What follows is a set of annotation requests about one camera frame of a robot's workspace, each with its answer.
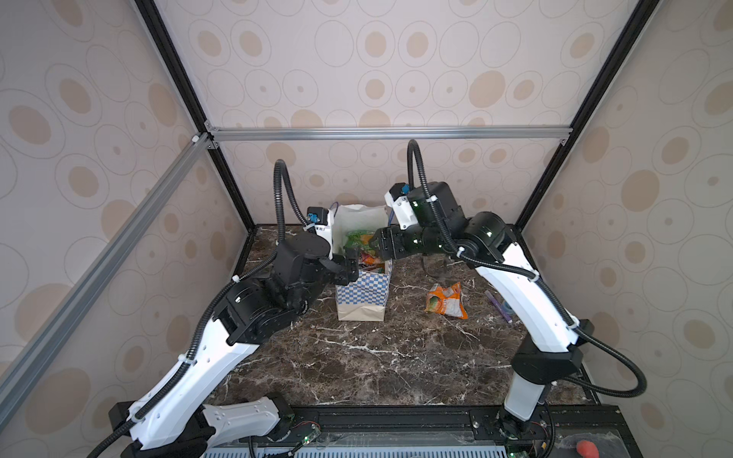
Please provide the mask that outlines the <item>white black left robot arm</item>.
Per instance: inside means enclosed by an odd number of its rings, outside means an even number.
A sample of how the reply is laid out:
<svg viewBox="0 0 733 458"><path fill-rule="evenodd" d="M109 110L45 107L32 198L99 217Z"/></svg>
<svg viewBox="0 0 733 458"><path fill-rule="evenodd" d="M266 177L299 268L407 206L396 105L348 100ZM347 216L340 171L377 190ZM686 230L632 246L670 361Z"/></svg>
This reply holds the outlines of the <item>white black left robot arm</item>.
<svg viewBox="0 0 733 458"><path fill-rule="evenodd" d="M124 457L200 457L249 437L284 439L295 415L280 394L228 406L205 401L238 364L305 315L327 286L356 282L360 257L357 248L334 254L310 232L279 242L266 261L213 299L189 349L153 389L111 409L113 433L92 456L123 436L132 440Z"/></svg>

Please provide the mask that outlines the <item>green snack packet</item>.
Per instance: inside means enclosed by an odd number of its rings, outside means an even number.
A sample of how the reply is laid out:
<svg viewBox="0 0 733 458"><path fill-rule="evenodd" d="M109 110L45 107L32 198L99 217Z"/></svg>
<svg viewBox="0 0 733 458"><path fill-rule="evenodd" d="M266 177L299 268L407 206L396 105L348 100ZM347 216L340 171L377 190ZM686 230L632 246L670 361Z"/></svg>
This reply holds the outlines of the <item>green snack packet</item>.
<svg viewBox="0 0 733 458"><path fill-rule="evenodd" d="M374 237L373 231L368 230L355 230L347 233L344 248L358 249L362 252L374 255L375 249L370 245L371 239Z"/></svg>

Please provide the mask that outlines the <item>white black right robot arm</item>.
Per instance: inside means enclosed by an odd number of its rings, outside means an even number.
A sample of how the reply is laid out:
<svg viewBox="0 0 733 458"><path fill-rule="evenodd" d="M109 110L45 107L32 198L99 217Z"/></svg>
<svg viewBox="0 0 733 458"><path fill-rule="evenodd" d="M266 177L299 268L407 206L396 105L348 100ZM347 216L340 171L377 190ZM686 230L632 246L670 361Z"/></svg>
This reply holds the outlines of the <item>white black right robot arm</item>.
<svg viewBox="0 0 733 458"><path fill-rule="evenodd" d="M552 383L580 369L584 339L578 332L593 326L559 311L511 225L487 211L466 217L447 183L432 182L427 192L396 183L385 201L396 221L370 241L380 258L442 253L463 261L524 324L528 334L511 361L513 379L500 419L527 424Z"/></svg>

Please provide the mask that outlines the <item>black right corner post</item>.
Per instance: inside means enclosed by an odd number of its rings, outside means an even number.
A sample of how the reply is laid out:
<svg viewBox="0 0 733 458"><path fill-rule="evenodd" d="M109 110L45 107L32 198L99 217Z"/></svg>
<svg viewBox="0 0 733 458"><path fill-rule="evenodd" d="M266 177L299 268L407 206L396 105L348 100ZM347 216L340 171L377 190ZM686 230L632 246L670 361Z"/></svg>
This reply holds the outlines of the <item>black right corner post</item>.
<svg viewBox="0 0 733 458"><path fill-rule="evenodd" d="M568 139L561 142L555 150L538 184L534 187L532 195L520 213L515 223L515 228L519 231L523 231L528 226L534 213L538 211L538 207L565 164L570 152L580 139L595 111L599 108L603 97L607 94L658 6L660 6L660 0L643 0L635 5L570 124L572 132Z"/></svg>

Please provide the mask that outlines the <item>orange candy packet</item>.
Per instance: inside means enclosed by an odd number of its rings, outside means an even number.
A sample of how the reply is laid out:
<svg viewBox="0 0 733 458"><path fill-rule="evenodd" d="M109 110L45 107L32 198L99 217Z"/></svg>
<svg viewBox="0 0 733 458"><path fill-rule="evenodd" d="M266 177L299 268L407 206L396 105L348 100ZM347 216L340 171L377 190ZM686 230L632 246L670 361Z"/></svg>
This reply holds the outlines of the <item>orange candy packet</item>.
<svg viewBox="0 0 733 458"><path fill-rule="evenodd" d="M425 311L438 315L467 320L468 314L463 303L463 291L460 282L451 286L435 284L427 293Z"/></svg>

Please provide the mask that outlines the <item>horizontal aluminium frame bar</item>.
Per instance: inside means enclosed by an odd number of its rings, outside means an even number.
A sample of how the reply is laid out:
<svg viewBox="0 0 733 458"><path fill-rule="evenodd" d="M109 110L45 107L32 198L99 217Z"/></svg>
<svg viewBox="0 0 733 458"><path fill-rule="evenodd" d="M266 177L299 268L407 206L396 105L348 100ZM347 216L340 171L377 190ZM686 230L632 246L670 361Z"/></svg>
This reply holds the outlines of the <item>horizontal aluminium frame bar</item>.
<svg viewBox="0 0 733 458"><path fill-rule="evenodd" d="M332 128L213 128L216 141L346 141L386 139L567 139L570 126L422 126Z"/></svg>

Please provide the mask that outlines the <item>purple pen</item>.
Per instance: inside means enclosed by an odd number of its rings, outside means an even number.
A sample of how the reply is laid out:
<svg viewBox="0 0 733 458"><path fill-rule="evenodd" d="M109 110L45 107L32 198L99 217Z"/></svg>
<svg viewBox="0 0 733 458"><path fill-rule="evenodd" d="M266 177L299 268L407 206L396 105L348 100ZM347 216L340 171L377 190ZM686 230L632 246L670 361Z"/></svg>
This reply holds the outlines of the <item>purple pen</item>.
<svg viewBox="0 0 733 458"><path fill-rule="evenodd" d="M511 309L504 300L500 301L496 294L492 293L490 290L486 290L485 295L508 324L512 324L515 321L515 313L513 313L513 309Z"/></svg>

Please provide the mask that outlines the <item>blue checkered paper bag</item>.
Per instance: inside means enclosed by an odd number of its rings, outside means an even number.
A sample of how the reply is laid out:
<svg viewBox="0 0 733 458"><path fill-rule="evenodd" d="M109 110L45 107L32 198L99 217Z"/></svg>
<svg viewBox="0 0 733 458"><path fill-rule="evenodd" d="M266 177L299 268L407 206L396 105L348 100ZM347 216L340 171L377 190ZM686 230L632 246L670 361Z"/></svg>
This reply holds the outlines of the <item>blue checkered paper bag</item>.
<svg viewBox="0 0 733 458"><path fill-rule="evenodd" d="M388 222L384 206L340 205L335 211L333 227L335 253L347 254L344 243L348 232L368 230L375 233L387 227ZM373 265L367 265L364 261L358 263L362 263L359 266L359 279L352 284L336 287L338 319L341 322L383 322L393 263L380 258Z"/></svg>

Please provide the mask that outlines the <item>left aluminium frame bar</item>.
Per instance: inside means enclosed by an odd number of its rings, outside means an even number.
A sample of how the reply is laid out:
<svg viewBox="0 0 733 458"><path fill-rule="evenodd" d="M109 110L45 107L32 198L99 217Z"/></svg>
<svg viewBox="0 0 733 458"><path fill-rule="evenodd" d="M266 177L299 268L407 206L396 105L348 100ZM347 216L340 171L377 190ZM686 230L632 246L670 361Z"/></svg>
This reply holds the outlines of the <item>left aluminium frame bar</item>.
<svg viewBox="0 0 733 458"><path fill-rule="evenodd" d="M195 135L20 353L1 382L3 429L211 142L208 133Z"/></svg>

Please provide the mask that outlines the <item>red emergency button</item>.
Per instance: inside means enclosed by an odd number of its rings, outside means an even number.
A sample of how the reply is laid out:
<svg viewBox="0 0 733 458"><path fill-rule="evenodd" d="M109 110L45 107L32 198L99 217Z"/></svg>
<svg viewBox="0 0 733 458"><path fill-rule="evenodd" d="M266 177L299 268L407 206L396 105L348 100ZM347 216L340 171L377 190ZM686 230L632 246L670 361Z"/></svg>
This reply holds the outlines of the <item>red emergency button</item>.
<svg viewBox="0 0 733 458"><path fill-rule="evenodd" d="M601 454L597 445L589 440L581 440L576 443L576 453L581 458L600 458Z"/></svg>

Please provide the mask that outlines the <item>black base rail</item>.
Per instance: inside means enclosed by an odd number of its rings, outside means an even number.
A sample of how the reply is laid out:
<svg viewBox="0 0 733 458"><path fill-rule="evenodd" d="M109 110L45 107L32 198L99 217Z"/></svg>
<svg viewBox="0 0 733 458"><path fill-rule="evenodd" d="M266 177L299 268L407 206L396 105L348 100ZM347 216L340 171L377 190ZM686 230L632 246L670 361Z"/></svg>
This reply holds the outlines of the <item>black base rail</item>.
<svg viewBox="0 0 733 458"><path fill-rule="evenodd" d="M267 435L235 433L214 444L214 421L201 412L172 444L124 457L580 457L594 442L601 457L639 457L620 409L606 405L543 406L526 431L501 433L497 406L296 406Z"/></svg>

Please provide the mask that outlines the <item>black corner post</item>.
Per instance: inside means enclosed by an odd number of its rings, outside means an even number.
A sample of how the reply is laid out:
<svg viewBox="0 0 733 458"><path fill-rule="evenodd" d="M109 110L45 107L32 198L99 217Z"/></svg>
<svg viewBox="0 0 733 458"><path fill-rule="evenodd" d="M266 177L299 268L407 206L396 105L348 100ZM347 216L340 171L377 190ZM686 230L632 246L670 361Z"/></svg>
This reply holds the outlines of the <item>black corner post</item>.
<svg viewBox="0 0 733 458"><path fill-rule="evenodd" d="M595 111L599 108L603 97L607 94L658 6L660 6L660 0L643 0L635 5L570 124L572 132L568 139L561 142L555 150L538 184L534 187L532 195L520 213L515 223L515 228L519 231L523 231L528 226L534 213L538 211L538 207L565 164L570 152L580 139Z"/></svg>
<svg viewBox="0 0 733 458"><path fill-rule="evenodd" d="M213 131L211 130L208 116L202 107L202 103L200 103L197 91L189 77L188 71L183 65L172 36L164 24L162 14L156 2L152 0L135 0L134 4L158 49L160 59L176 86L179 97L183 102L189 118L192 119L197 132L212 134ZM225 190L229 194L229 198L232 200L236 212L244 224L245 230L251 233L257 228L257 225L254 223L254 219L244 202L244 197L235 181L234 174L223 154L223 150L221 150L221 147L219 147L216 141L213 141L213 143L214 146L209 149L209 156L223 182Z"/></svg>

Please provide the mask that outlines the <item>black left corner post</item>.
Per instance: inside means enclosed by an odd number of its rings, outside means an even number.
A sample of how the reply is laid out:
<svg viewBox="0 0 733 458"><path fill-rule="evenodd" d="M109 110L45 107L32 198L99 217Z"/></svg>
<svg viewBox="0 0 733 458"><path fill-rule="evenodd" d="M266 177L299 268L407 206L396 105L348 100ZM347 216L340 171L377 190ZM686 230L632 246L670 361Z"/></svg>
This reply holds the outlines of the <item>black left corner post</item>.
<svg viewBox="0 0 733 458"><path fill-rule="evenodd" d="M179 97L183 102L189 118L192 119L197 132L212 134L213 131L211 130L208 116L202 107L202 103L200 103L197 91L189 77L188 71L183 65L172 36L164 24L162 14L156 2L152 0L135 0L134 4L158 49L160 59L176 86ZM213 143L214 146L209 149L209 156L223 182L225 190L229 194L229 198L232 200L236 212L244 224L245 230L251 233L257 228L257 225L254 223L254 219L244 202L244 197L235 181L234 174L223 154L223 150L221 150L221 147L219 147L216 141L213 141Z"/></svg>

